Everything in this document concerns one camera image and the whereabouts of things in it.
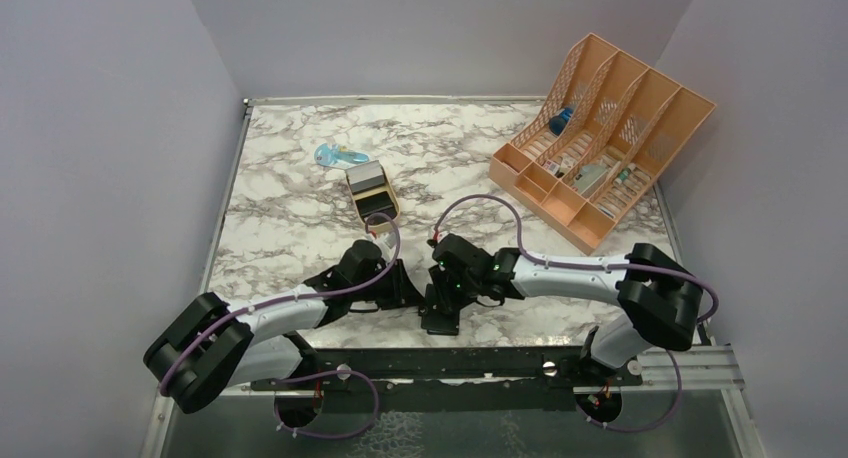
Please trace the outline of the black card holder wallet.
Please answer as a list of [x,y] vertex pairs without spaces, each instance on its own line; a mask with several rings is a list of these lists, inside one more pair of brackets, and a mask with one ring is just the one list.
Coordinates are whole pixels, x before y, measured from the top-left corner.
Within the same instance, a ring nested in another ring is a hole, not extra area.
[[457,336],[459,334],[460,313],[442,312],[436,308],[424,308],[419,312],[420,326],[429,335]]

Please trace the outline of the gold oval tray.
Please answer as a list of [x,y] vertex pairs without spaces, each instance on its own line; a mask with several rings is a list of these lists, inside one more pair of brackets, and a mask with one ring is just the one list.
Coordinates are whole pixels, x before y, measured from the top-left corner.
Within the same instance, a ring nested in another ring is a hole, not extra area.
[[374,234],[391,230],[389,220],[396,221],[399,205],[388,175],[384,186],[353,195],[349,189],[354,209],[360,221]]

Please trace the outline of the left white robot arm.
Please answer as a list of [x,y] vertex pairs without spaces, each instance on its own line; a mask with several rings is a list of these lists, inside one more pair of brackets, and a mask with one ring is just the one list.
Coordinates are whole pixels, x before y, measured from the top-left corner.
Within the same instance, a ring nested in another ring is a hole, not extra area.
[[186,414],[237,384],[274,378],[302,388],[313,379],[315,364],[300,331],[339,320],[357,302],[379,311],[419,308],[424,296],[402,259],[390,260],[373,242],[356,240],[336,265],[241,308],[214,292],[199,295],[148,347],[142,362],[161,394]]

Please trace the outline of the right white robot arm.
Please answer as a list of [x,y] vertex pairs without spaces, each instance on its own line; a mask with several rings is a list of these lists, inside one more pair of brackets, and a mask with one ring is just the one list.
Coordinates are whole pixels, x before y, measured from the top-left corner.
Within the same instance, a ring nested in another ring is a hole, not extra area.
[[653,245],[568,261],[522,248],[490,254],[455,234],[428,243],[435,264],[426,297],[441,315],[455,318],[482,297],[503,304],[558,296],[619,307],[622,316],[590,331],[577,358],[578,374],[589,384],[604,383],[652,347],[687,351],[692,346],[704,288]]

